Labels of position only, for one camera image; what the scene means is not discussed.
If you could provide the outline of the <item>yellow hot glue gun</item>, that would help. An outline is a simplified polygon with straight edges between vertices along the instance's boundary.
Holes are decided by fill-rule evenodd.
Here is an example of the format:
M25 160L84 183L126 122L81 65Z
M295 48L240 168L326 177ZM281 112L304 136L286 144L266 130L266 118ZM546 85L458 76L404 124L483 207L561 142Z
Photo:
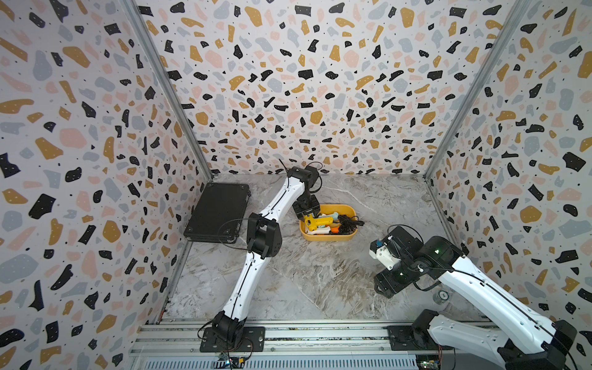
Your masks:
M333 217L314 217L313 214L304 216L304 225L310 232L317 231L320 227L327 227L333 224Z

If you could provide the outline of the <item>white hot glue gun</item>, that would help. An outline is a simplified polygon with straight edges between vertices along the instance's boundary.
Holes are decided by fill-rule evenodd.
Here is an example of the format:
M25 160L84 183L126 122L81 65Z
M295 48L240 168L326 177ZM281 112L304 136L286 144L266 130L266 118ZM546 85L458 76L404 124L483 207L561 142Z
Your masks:
M326 235L331 234L331 228L317 228L314 231L306 229L305 234L307 235Z

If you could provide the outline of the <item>mint green hot glue gun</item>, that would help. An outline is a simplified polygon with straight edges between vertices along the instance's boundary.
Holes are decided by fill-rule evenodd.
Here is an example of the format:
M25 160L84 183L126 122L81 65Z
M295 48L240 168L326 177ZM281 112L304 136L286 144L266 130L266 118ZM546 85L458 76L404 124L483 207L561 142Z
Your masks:
M333 212L332 214L319 214L319 218L331 218L333 223L336 223L339 220L339 213Z

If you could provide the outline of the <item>yellow plastic storage box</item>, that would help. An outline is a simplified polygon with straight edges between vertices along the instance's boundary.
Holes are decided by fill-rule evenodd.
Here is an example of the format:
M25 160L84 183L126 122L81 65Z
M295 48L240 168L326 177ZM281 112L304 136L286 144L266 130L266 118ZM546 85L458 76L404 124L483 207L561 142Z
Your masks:
M314 242L333 242L333 241L349 241L358 233L359 228L364 225L364 222L359 218L353 207L342 203L325 203L320 205L320 214L339 213L339 220L333 224L340 224L340 232L338 234L326 235L307 235L305 234L306 227L303 221L299 220L299 229L303 238L307 241Z

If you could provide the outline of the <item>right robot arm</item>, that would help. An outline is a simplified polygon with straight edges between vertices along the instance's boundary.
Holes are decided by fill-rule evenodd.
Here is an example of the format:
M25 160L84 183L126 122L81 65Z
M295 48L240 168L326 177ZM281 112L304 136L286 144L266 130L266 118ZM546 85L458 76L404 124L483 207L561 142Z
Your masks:
M577 365L570 349L578 331L564 320L528 308L487 277L444 237L413 237L403 226L370 244L384 270L374 277L378 294L391 298L423 276L464 297L496 326L483 328L425 309L411 324L407 345L420 350L459 349L505 369L566 369Z

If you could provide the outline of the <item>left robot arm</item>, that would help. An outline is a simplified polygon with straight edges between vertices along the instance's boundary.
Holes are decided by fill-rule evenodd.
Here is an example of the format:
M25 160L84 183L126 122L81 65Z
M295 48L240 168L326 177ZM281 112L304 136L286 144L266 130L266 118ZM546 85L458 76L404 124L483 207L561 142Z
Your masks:
M272 201L247 218L245 263L229 299L211 322L214 334L228 347L237 348L242 341L258 282L269 261L282 247L281 225L285 215L289 210L293 210L299 220L319 215L316 183L322 183L319 168L294 166L287 170L285 182Z

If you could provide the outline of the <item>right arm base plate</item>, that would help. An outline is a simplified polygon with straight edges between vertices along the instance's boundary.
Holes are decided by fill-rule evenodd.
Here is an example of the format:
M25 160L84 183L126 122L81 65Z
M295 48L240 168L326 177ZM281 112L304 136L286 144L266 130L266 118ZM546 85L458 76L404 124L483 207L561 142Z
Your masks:
M411 325L390 325L386 330L392 351L436 351L439 348L426 333Z

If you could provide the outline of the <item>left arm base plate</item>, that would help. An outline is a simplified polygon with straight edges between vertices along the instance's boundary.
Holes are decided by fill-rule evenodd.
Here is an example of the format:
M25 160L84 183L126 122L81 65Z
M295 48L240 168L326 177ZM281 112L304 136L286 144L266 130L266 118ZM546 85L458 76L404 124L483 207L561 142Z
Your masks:
M265 337L264 326L244 327L239 335L221 335L213 328L206 328L202 334L200 352L263 352Z

